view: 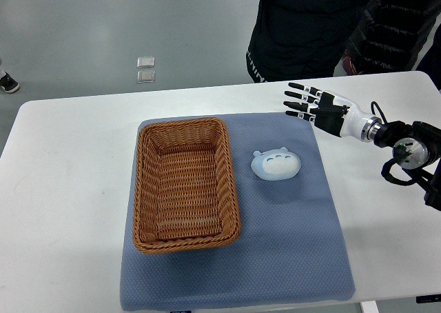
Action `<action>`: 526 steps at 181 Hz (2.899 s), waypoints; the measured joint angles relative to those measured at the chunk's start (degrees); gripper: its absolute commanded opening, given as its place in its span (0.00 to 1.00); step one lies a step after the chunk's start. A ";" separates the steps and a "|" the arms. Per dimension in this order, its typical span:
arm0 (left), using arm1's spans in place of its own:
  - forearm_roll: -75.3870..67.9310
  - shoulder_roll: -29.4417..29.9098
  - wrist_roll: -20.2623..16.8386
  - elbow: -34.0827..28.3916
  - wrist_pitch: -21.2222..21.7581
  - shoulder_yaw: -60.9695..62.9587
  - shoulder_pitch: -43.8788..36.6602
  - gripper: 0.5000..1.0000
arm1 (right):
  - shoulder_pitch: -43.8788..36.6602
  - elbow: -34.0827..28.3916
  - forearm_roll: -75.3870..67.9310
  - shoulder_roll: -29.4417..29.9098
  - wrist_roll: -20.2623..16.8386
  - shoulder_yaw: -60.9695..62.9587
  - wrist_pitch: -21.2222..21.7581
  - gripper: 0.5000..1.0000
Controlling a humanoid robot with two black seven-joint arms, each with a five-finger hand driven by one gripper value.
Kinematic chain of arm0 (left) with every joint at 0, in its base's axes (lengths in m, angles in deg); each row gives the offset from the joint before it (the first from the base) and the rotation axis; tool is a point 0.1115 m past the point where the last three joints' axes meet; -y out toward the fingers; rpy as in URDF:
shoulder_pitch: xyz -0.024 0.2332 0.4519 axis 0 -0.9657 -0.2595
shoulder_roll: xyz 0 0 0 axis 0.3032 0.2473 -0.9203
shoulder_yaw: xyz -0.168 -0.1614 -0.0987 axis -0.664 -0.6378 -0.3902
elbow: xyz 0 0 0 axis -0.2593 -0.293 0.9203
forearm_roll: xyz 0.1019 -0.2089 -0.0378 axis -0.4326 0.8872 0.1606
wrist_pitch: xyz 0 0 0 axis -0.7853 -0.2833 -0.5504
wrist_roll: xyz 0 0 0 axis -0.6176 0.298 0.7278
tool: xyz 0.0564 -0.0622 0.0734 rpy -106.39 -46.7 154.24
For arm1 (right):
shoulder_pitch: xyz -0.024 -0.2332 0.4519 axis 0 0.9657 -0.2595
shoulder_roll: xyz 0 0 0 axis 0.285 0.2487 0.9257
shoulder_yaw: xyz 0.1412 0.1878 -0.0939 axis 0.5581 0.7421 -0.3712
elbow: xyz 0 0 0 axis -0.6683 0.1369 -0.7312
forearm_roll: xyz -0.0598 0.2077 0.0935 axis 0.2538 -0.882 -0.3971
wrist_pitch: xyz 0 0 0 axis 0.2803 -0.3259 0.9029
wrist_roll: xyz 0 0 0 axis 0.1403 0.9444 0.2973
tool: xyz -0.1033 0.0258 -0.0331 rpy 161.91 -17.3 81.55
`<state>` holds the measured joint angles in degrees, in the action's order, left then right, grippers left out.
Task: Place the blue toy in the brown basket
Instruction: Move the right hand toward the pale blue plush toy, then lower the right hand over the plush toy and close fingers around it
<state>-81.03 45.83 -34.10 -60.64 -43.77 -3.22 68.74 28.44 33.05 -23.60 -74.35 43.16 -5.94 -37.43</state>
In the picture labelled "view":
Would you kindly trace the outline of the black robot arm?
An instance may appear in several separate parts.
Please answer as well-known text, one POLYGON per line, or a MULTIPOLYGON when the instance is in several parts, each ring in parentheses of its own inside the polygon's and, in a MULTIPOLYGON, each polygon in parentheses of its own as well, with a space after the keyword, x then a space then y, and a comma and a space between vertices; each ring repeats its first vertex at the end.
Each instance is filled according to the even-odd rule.
POLYGON ((382 177, 395 185, 419 185, 425 191, 425 204, 440 210, 440 165, 433 174, 425 170, 440 162, 440 129, 421 121, 411 125, 393 121, 373 125, 369 138, 379 148, 392 148, 382 177))

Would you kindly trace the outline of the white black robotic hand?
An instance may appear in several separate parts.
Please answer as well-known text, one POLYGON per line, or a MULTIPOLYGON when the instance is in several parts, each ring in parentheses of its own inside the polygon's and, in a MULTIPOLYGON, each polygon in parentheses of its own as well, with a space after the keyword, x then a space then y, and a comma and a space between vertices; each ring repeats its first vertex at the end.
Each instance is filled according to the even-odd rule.
POLYGON ((363 142, 373 141, 381 126, 380 118, 363 112, 359 105, 339 94, 299 83, 288 83, 285 114, 306 120, 336 137, 353 137, 363 142))

